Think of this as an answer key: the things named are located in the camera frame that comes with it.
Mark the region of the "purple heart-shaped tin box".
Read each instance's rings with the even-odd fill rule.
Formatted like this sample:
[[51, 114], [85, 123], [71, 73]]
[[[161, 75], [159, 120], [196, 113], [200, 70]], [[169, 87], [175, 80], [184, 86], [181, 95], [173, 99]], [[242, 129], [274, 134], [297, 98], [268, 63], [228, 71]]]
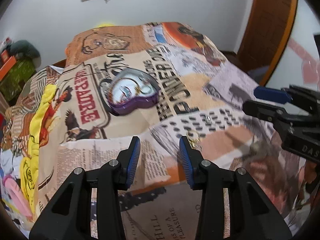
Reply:
[[128, 115], [136, 109], [147, 109], [159, 102], [158, 82], [146, 72], [127, 68], [118, 74], [106, 90], [113, 113]]

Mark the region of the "white sliding wardrobe door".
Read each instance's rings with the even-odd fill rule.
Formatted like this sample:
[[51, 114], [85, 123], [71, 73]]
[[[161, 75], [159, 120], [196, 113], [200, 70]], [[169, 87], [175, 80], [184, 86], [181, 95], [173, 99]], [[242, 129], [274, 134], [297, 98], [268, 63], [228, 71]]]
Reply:
[[290, 38], [267, 87], [296, 85], [319, 90], [319, 52], [314, 39], [317, 34], [319, 19], [305, 0], [298, 0]]

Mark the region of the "pink plush toy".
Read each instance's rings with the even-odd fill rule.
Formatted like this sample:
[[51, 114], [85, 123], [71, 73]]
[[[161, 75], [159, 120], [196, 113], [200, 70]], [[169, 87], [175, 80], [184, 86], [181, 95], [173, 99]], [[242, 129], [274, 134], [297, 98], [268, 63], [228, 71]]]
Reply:
[[33, 213], [29, 202], [26, 200], [16, 181], [11, 176], [6, 176], [3, 180], [3, 185], [19, 213], [25, 217], [32, 218]]

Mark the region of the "yellow cloth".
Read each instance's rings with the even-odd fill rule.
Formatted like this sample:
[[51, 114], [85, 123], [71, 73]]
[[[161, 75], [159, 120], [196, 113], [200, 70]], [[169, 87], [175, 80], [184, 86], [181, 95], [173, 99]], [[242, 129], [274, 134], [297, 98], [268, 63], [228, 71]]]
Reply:
[[27, 156], [20, 163], [21, 190], [31, 213], [35, 213], [34, 193], [39, 176], [40, 132], [44, 116], [56, 93], [57, 85], [48, 84], [44, 88], [39, 107], [29, 124]]

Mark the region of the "brown wooden door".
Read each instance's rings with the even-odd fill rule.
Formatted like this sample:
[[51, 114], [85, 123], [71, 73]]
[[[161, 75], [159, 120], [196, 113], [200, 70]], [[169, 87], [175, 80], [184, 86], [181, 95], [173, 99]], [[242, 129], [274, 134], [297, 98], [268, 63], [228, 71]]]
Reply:
[[271, 78], [293, 28], [298, 0], [253, 0], [251, 13], [237, 53], [243, 71], [267, 67], [259, 84]]

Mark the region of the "striped patchwork quilt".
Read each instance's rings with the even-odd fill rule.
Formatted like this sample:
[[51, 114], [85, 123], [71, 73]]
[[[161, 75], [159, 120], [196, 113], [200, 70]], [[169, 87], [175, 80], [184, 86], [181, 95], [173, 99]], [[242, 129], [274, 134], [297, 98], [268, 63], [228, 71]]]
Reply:
[[47, 66], [24, 85], [14, 106], [5, 111], [7, 124], [3, 128], [1, 149], [11, 150], [15, 157], [28, 155], [29, 125], [35, 115], [46, 85], [56, 84], [60, 73]]

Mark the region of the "printed newspaper-pattern blanket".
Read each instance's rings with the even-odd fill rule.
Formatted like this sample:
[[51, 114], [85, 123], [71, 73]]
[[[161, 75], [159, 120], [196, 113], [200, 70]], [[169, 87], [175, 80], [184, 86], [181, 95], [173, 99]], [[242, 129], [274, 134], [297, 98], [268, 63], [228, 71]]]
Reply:
[[[72, 169], [101, 167], [137, 135], [141, 154], [135, 181], [119, 194], [127, 237], [193, 239], [200, 194], [189, 189], [177, 160], [178, 140], [190, 134], [201, 137], [204, 156], [220, 167], [249, 168], [286, 222], [297, 224], [293, 207], [304, 161], [280, 149], [270, 124], [246, 117], [204, 90], [216, 79], [220, 88], [236, 85], [252, 95], [254, 82], [211, 40], [198, 42], [179, 27], [165, 22], [94, 28], [68, 44], [48, 142], [40, 147], [35, 222]], [[127, 68], [157, 80], [159, 103], [115, 116], [107, 89]]]

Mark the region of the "green patterned cloth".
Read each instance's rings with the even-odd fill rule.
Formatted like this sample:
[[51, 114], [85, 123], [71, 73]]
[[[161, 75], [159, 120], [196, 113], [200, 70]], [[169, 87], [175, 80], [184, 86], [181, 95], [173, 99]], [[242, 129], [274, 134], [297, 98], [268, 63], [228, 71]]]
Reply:
[[7, 102], [16, 100], [25, 83], [36, 73], [31, 59], [18, 60], [1, 81], [1, 93]]

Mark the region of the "orange box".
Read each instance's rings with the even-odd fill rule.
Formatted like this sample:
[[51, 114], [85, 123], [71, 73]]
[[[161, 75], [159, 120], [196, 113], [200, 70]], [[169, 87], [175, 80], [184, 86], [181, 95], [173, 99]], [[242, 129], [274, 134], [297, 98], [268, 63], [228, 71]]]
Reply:
[[0, 69], [0, 81], [7, 75], [9, 70], [16, 64], [16, 59], [14, 56], [11, 56], [8, 61]]

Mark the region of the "grey plush pillow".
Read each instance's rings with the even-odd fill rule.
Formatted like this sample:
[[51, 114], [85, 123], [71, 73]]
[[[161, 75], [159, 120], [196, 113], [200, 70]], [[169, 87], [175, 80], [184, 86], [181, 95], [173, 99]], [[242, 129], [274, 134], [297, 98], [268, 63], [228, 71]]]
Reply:
[[40, 52], [27, 40], [18, 40], [12, 43], [9, 49], [10, 55], [21, 58], [29, 58], [36, 68], [41, 66]]

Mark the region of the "yellow round object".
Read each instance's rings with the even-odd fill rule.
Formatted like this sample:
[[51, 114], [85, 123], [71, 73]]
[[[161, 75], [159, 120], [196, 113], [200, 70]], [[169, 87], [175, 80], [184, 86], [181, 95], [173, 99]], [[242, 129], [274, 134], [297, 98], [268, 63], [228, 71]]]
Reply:
[[115, 24], [112, 24], [112, 23], [101, 23], [99, 25], [97, 25], [96, 27], [97, 28], [103, 28], [103, 27], [114, 27]]

